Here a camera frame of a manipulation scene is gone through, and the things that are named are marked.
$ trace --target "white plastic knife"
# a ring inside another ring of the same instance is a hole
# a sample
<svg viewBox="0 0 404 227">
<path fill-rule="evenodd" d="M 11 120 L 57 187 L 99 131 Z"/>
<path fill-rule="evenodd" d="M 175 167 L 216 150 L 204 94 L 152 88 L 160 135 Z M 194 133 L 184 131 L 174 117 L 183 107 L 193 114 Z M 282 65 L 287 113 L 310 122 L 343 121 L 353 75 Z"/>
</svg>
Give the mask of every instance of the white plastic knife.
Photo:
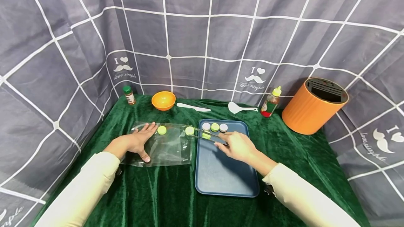
<svg viewBox="0 0 404 227">
<path fill-rule="evenodd" d="M 196 110 L 197 112 L 210 112 L 210 109 L 208 109 L 208 108 L 196 107 L 196 106 L 188 105 L 185 103 L 177 103 L 177 106 L 183 107 L 183 108 L 191 108 L 191 109 Z"/>
</svg>

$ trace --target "spice bottle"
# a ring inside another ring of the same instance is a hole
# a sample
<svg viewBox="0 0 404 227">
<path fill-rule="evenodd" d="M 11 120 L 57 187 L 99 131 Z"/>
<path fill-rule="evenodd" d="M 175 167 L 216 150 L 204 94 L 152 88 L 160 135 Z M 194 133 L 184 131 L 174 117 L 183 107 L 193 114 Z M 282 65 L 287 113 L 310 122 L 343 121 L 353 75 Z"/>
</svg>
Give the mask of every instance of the spice bottle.
<svg viewBox="0 0 404 227">
<path fill-rule="evenodd" d="M 124 86 L 123 87 L 125 97 L 127 98 L 127 102 L 130 105 L 134 105 L 136 103 L 135 96 L 133 95 L 132 88 L 130 86 Z"/>
<path fill-rule="evenodd" d="M 280 86 L 272 91 L 272 94 L 268 95 L 267 98 L 265 99 L 264 104 L 261 107 L 261 114 L 269 118 L 274 110 L 276 109 L 278 103 L 279 103 L 279 96 L 282 93 L 280 90 Z"/>
</svg>

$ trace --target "plastic bag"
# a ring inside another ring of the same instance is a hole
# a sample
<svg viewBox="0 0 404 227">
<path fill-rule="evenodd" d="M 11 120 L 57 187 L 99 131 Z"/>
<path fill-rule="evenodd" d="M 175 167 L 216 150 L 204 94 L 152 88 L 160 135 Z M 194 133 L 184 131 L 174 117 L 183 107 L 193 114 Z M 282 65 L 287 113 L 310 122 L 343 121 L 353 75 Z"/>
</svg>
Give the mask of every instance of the plastic bag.
<svg viewBox="0 0 404 227">
<path fill-rule="evenodd" d="M 139 131 L 146 123 L 135 122 L 130 133 L 136 128 Z M 150 156 L 149 163 L 145 163 L 137 153 L 128 152 L 123 160 L 124 164 L 147 167 L 147 166 L 175 166 L 191 163 L 192 159 L 192 137 L 185 134 L 184 124 L 159 124 L 164 125 L 167 132 L 164 135 L 156 133 L 147 140 L 144 150 Z"/>
</svg>

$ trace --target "white rice paddle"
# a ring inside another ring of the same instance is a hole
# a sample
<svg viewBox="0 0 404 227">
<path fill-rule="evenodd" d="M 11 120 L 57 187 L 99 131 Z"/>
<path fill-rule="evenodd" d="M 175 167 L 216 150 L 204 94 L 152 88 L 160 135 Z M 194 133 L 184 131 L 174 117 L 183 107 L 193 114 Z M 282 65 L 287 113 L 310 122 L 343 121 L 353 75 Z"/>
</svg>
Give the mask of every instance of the white rice paddle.
<svg viewBox="0 0 404 227">
<path fill-rule="evenodd" d="M 238 112 L 241 112 L 242 110 L 253 110 L 253 111 L 258 111 L 258 108 L 242 108 L 238 106 L 235 102 L 230 102 L 229 103 L 229 111 L 233 114 L 236 114 Z"/>
</svg>

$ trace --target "green round dough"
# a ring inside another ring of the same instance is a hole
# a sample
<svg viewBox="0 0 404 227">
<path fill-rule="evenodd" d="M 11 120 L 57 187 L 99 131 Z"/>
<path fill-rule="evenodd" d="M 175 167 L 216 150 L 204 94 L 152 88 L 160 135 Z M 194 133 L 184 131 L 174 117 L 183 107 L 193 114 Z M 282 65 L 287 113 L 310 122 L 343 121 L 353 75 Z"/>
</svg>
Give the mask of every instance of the green round dough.
<svg viewBox="0 0 404 227">
<path fill-rule="evenodd" d="M 164 135 L 166 132 L 167 132 L 167 128 L 164 125 L 159 126 L 159 128 L 157 128 L 157 133 L 160 135 Z"/>
<path fill-rule="evenodd" d="M 194 133 L 195 133 L 195 129 L 192 126 L 188 126 L 187 128 L 185 128 L 186 135 L 192 135 Z"/>
<path fill-rule="evenodd" d="M 216 123 L 213 123 L 212 126 L 210 127 L 210 129 L 214 132 L 219 130 L 219 125 Z"/>
<path fill-rule="evenodd" d="M 206 133 L 202 133 L 202 138 L 204 139 L 210 139 L 210 135 Z"/>
</svg>

